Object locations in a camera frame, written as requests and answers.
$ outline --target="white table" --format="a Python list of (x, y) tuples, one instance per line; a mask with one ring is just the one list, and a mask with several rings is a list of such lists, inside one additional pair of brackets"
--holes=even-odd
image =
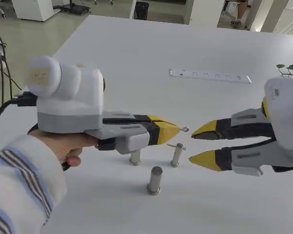
[[(55, 57), (93, 62), (106, 79), (105, 108), (154, 114), (195, 131), (212, 119), (260, 106), (278, 63), (293, 63), (293, 38), (227, 29), (89, 16)], [(171, 78), (169, 68), (247, 74), (252, 84)], [(10, 107), (0, 119), (0, 148), (35, 122), (35, 108)], [(188, 161), (197, 153), (258, 139), (204, 141), (180, 133), (188, 147), (178, 168), (173, 149), (142, 151), (133, 167), (117, 152), (83, 153), (65, 173), (68, 194), (46, 234), (293, 234), (293, 171), (262, 177), (217, 173)], [(164, 170), (158, 196), (146, 192), (153, 166)]]

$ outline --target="power outlet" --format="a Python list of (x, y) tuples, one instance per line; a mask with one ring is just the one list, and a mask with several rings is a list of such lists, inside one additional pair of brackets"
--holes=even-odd
[(208, 71), (180, 70), (180, 69), (170, 69), (169, 74), (171, 77), (207, 79), (207, 80), (251, 84), (251, 79), (247, 75), (225, 74), (225, 73), (208, 72)]

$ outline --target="striped sleeve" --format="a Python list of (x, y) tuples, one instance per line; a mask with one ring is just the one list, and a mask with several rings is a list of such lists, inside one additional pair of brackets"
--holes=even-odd
[(23, 136), (0, 151), (0, 234), (39, 234), (65, 193), (61, 165), (40, 140)]

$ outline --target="hand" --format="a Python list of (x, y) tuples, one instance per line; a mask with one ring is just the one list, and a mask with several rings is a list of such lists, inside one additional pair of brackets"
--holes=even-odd
[(29, 135), (38, 138), (46, 144), (56, 155), (60, 163), (67, 162), (72, 167), (77, 167), (81, 163), (79, 155), (83, 147), (94, 146), (98, 140), (84, 133), (75, 134), (53, 134), (46, 133), (39, 129), (31, 131)]

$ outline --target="metal pin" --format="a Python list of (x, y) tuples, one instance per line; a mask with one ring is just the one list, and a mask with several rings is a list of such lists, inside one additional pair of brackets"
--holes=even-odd
[(131, 153), (129, 162), (132, 166), (138, 166), (141, 163), (140, 152), (140, 150), (136, 150)]
[(180, 131), (187, 133), (189, 131), (189, 127), (180, 128)]
[(179, 160), (180, 160), (180, 156), (181, 156), (181, 152), (183, 150), (187, 150), (186, 147), (184, 147), (183, 144), (178, 143), (176, 145), (171, 145), (171, 144), (167, 144), (168, 146), (174, 147), (175, 148), (175, 152), (174, 152), (174, 156), (172, 158), (172, 161), (170, 162), (170, 165), (172, 167), (178, 167), (179, 165)]
[(151, 195), (158, 195), (161, 191), (160, 183), (163, 174), (163, 169), (161, 167), (153, 167), (151, 170), (150, 182), (147, 185), (147, 192)]

